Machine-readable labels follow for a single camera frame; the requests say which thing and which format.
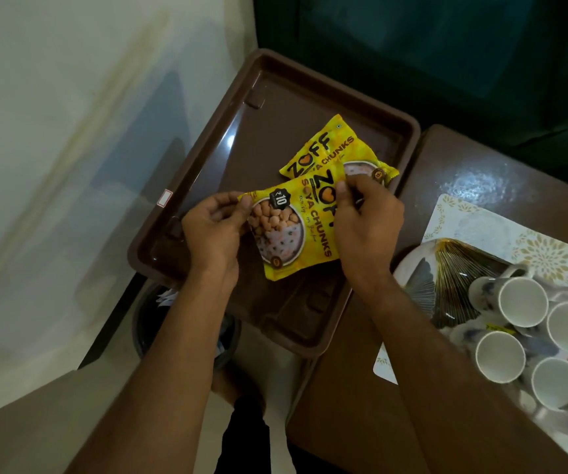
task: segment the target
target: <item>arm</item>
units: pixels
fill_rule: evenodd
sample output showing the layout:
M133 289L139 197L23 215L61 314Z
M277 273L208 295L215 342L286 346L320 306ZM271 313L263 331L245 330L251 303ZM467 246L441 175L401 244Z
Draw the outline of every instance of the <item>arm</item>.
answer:
M568 454L438 333L391 276L402 203L367 176L348 183L365 202L356 211L347 185L337 185L343 271L383 337L431 472L568 472Z
M190 473L211 388L214 351L251 199L221 193L183 219L192 269L135 373L67 473Z

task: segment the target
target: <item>cup handle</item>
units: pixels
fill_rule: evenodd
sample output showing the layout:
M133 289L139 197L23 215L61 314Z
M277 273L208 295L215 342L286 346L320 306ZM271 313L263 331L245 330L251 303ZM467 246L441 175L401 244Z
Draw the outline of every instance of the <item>cup handle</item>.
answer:
M534 277L534 268L532 266L528 266L527 264L512 264L512 266L508 266L508 268L501 274L500 277L510 277L518 270L523 270L525 273L522 277L533 278Z

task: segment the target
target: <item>leg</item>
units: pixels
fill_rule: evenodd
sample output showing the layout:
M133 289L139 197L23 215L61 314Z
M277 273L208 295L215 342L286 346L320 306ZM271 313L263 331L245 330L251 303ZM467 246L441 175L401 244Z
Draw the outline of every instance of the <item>leg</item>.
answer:
M215 474L271 472L269 427L262 419L264 401L255 383L237 366L214 375L212 390L233 404Z

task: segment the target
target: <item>white wall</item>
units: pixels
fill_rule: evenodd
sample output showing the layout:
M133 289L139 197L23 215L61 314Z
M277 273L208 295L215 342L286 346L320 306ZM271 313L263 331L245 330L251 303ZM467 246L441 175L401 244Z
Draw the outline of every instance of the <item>white wall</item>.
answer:
M251 0L0 0L0 407L78 366L255 46Z

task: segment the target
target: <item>floor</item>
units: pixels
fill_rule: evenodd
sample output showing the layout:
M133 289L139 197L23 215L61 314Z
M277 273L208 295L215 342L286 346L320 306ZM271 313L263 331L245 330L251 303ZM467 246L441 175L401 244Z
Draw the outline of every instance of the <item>floor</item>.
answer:
M0 474L60 474L138 363L128 312L104 354L0 409ZM274 474L294 473L284 423L301 359L244 325L236 362L264 392ZM194 472L214 471L232 408L210 394Z

